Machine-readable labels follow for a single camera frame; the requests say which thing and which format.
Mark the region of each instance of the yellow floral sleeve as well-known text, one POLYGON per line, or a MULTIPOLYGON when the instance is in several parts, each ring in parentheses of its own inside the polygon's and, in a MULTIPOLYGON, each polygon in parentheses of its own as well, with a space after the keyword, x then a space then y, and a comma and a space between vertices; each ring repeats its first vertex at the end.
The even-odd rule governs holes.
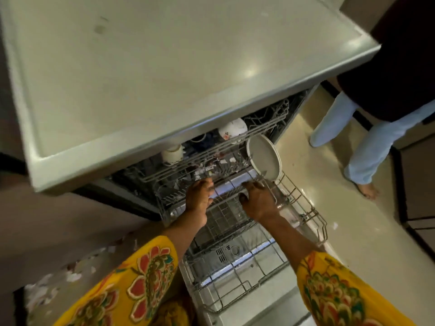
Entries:
POLYGON ((178 265, 166 236, 127 258, 77 301, 54 326, 146 326, 157 311, 178 265))
POLYGON ((296 275, 305 305, 319 326, 415 326, 327 253, 311 252, 296 275))

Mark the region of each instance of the light blue pants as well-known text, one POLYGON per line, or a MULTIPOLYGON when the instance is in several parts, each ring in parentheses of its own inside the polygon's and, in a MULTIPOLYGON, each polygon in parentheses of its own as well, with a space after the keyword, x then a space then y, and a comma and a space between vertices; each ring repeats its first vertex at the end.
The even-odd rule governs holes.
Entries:
MULTIPOLYGON (((310 144, 318 147, 335 138, 349 123, 358 107, 344 92, 341 92, 322 122, 313 131, 310 144)), ((435 100, 397 121, 381 121, 374 125, 356 148, 345 168, 345 176, 357 184, 370 183, 378 166, 387 157, 394 141, 434 112, 435 100)))

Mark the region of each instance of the countertop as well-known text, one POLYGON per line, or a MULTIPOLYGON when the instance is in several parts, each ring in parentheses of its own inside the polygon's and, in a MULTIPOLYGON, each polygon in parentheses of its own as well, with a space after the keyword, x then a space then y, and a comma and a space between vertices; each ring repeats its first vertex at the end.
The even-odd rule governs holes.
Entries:
POLYGON ((36 191, 152 155, 379 48, 321 0, 1 0, 1 11, 36 191))

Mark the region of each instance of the black top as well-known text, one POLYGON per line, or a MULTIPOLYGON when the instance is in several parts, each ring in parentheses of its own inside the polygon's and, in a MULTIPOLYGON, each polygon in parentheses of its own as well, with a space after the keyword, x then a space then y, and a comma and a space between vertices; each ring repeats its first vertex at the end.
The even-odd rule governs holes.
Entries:
POLYGON ((372 35, 379 52, 338 76, 349 98, 390 122, 435 99, 435 0, 396 0, 372 35))

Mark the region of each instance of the tiled floor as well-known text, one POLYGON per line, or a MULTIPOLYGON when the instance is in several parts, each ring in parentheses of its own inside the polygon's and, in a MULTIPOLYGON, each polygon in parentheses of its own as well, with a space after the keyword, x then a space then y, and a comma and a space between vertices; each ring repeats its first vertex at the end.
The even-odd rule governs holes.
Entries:
POLYGON ((340 259, 418 326, 433 325, 435 263, 396 221, 393 165, 374 176, 381 191, 366 200, 342 175, 343 165, 367 131, 352 120, 333 141, 308 144, 333 98, 319 87, 277 143, 283 170, 328 222, 329 243, 340 259))

